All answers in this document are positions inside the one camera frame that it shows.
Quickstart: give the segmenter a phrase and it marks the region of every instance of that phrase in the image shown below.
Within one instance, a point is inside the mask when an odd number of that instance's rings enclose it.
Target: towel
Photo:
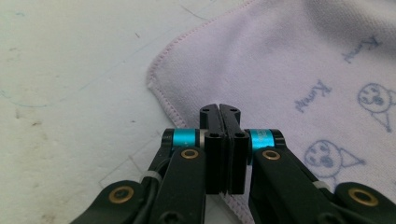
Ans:
[[[331,190],[354,181],[396,202],[394,1],[246,1],[171,42],[148,87],[179,128],[198,128],[202,106],[235,106]],[[224,196],[251,223],[247,199]]]

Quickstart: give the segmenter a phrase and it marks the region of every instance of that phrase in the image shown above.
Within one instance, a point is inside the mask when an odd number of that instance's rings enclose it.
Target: white cable tie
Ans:
[[[314,186],[317,189],[328,189],[329,191],[331,191],[330,186],[328,184],[326,184],[326,182],[324,182],[324,181],[318,180],[318,181],[312,182],[312,184],[314,184]]]
[[[145,177],[151,177],[151,178],[157,179],[160,184],[161,184],[161,182],[163,182],[163,177],[160,174],[158,174],[158,172],[155,172],[155,171],[146,171],[145,173],[143,173],[140,176],[139,182],[141,183],[143,178],[145,178]]]

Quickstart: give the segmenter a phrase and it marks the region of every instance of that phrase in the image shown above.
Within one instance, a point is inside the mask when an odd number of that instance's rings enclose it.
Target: cartoon face print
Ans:
[[[373,113],[382,113],[391,106],[391,96],[381,85],[370,83],[359,92],[359,104]]]
[[[328,140],[318,140],[305,152],[304,163],[315,176],[335,178],[342,168],[364,161]]]
[[[396,105],[395,91],[387,90],[379,84],[370,83],[359,92],[358,102],[387,129],[387,132],[392,132],[389,122],[389,109]]]

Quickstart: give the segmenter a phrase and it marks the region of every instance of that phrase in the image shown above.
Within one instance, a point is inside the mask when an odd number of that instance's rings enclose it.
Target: white towel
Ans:
[[[331,189],[354,181],[396,202],[394,1],[246,1],[170,43],[148,86],[177,127],[233,105],[242,128],[279,129]]]

